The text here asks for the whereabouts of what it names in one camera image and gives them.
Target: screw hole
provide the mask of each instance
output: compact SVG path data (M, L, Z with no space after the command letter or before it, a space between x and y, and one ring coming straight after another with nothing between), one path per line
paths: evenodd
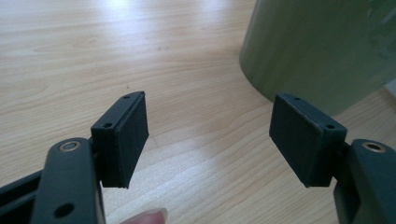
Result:
M62 152L69 152L78 149L80 145L81 143L79 141L70 141L61 144L59 146L59 150L61 150Z
M381 147L380 145L377 145L375 143L366 142L366 143L363 143L363 146L373 152L381 152L382 153L382 152L386 151L383 147Z
M59 206L54 212L53 215L56 218L67 217L74 210L74 205L72 203L65 203Z
M111 125L113 125L112 123L106 123L106 124L104 124L102 127L104 127L104 128L109 128L109 127L111 127Z

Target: small hole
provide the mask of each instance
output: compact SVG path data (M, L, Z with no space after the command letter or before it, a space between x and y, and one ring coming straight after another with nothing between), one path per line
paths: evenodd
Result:
M55 212L53 212L53 215L55 215L56 218L67 217L73 212L73 210L74 205L72 203L65 203L64 205L59 206Z
M367 144L366 145L367 147L369 147L370 149L374 149L374 150L380 150L381 149L381 147L379 147L379 146L377 146L377 145L374 145L374 144Z
M76 146L77 146L77 143L71 142L69 144L64 145L64 149L70 149L70 148L74 148Z
M384 147L377 145L375 143L365 142L363 143L363 146L373 152L380 152L380 153L386 152Z
M106 123L106 124L103 125L103 127L104 128L109 128L109 127L111 127L111 125L113 125L113 124L112 123Z

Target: black plastic part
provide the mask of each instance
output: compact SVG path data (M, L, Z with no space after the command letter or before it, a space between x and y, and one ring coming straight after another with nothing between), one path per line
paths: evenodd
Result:
M337 179L337 184L346 191L356 193L355 181L350 170L349 160L347 154L349 153L350 145L344 143L344 146L335 150L332 155L332 176Z
M328 187L331 160L342 148L347 128L296 96L276 96L270 136L300 181L308 187Z
M42 172L31 223L105 223L98 188L87 139L54 145Z
M121 97L91 127L95 150L104 157L102 185L128 188L149 137L145 93Z
M337 183L333 195L340 224L352 223L361 205L358 192L347 190Z
M365 147L366 143L373 148ZM348 159L361 199L353 223L396 223L396 152L384 144L359 139L352 143Z
M0 223L28 223L41 171L0 188Z

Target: light wood surface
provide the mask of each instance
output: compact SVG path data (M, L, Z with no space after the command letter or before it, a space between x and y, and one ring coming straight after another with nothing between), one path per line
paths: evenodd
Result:
M0 186L42 169L53 144L89 137L123 94L145 91L150 138L129 189L104 190L108 223L155 207L169 223L336 223L332 187L298 181L268 136L272 103L240 70L253 7L1 1ZM385 90L335 118L349 143L396 147Z

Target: wooden table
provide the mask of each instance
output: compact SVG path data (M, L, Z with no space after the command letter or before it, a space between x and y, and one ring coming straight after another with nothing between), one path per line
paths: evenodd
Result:
M253 7L2 1L0 186L42 169L53 144L89 137L123 94L145 91L150 138L129 189L104 191L108 223L155 207L169 223L337 222L332 187L299 182L268 136L272 103L240 70ZM396 101L385 90L335 118L349 143L396 147Z

